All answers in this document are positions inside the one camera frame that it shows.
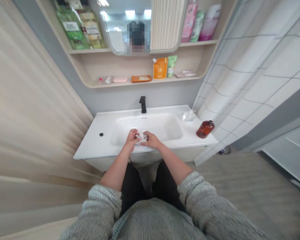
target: hand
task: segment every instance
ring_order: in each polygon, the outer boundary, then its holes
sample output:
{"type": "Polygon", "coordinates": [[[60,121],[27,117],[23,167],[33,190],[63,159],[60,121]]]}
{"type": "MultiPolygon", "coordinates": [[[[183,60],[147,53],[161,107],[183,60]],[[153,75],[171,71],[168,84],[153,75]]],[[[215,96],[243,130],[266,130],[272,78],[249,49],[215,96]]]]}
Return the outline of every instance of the hand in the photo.
{"type": "Polygon", "coordinates": [[[136,135],[138,135],[138,130],[137,129],[131,129],[126,143],[124,144],[123,148],[127,149],[127,151],[129,152],[129,154],[131,154],[134,150],[134,145],[139,142],[141,140],[141,138],[135,138],[136,135]]]}
{"type": "Polygon", "coordinates": [[[140,143],[142,146],[149,146],[154,149],[160,148],[163,144],[159,141],[156,135],[151,132],[145,131],[143,134],[147,134],[149,136],[149,140],[143,143],[140,143]]]}

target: mirror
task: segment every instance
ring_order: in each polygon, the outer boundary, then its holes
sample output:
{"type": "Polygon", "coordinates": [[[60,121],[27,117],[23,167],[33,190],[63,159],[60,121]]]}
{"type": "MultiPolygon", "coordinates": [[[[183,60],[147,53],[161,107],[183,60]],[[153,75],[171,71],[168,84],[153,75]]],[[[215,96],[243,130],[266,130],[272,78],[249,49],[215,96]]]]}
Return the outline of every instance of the mirror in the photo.
{"type": "Polygon", "coordinates": [[[115,54],[149,55],[151,0],[94,1],[99,5],[108,47],[115,54]]]}

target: gray wall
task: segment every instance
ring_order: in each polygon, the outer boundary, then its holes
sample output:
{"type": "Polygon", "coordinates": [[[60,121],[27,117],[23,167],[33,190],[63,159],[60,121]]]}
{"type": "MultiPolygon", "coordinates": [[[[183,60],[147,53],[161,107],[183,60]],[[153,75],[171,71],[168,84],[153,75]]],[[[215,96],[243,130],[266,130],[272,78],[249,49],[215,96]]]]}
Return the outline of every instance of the gray wall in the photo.
{"type": "Polygon", "coordinates": [[[252,151],[300,126],[300,89],[232,145],[252,151]]]}
{"type": "Polygon", "coordinates": [[[34,0],[13,0],[13,2],[93,115],[103,111],[140,108],[140,96],[146,96],[147,107],[180,104],[192,107],[203,79],[99,89],[86,87],[37,3],[34,0]]]}

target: person's left hand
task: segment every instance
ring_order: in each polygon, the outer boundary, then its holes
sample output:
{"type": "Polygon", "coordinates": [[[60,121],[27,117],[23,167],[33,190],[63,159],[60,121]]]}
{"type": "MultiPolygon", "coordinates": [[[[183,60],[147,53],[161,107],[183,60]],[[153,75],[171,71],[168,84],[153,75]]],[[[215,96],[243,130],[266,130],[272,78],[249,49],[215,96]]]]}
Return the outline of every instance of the person's left hand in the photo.
{"type": "Polygon", "coordinates": [[[134,145],[141,140],[141,138],[135,138],[136,135],[138,135],[138,134],[139,133],[138,133],[137,129],[131,129],[128,134],[126,143],[124,144],[123,148],[127,149],[127,151],[129,152],[129,155],[133,152],[134,145]]]}

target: wall shelf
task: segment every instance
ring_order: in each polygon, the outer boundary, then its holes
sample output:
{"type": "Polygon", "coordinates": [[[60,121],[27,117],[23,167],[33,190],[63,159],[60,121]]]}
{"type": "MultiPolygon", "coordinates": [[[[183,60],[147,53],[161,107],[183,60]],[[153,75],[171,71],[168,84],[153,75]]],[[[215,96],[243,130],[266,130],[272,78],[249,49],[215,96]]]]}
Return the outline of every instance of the wall shelf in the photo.
{"type": "Polygon", "coordinates": [[[100,49],[84,49],[84,50],[68,50],[70,54],[83,54],[83,53],[100,53],[100,52],[112,52],[110,48],[100,48],[100,49]]]}
{"type": "Polygon", "coordinates": [[[200,76],[196,77],[184,77],[184,78],[177,78],[175,76],[171,78],[164,78],[164,79],[152,79],[149,82],[140,82],[140,83],[132,83],[131,78],[128,78],[128,81],[125,83],[100,83],[98,80],[90,80],[87,84],[89,84],[90,88],[105,88],[105,87],[121,87],[121,86],[130,86],[130,85],[140,85],[140,84],[152,84],[152,83],[164,83],[164,82],[176,82],[176,81],[186,81],[186,80],[196,80],[201,78],[200,76]]]}
{"type": "Polygon", "coordinates": [[[217,44],[218,42],[219,42],[219,40],[209,40],[209,41],[200,41],[200,42],[180,43],[179,47],[191,47],[191,46],[217,44]]]}
{"type": "Polygon", "coordinates": [[[89,88],[106,88],[186,81],[204,77],[218,48],[220,40],[222,39],[237,0],[198,0],[199,10],[204,11],[207,11],[209,7],[214,4],[222,4],[220,18],[213,34],[213,40],[181,43],[179,48],[173,53],[154,53],[150,54],[150,56],[117,56],[113,54],[109,48],[73,50],[69,39],[57,18],[53,0],[36,0],[36,2],[83,84],[89,88]],[[174,73],[185,70],[194,70],[196,71],[197,77],[172,77],[144,83],[131,83],[129,81],[126,83],[112,83],[109,85],[100,84],[97,81],[100,76],[128,77],[128,79],[131,79],[132,75],[153,75],[152,58],[162,58],[167,57],[168,55],[178,56],[174,73]]]}

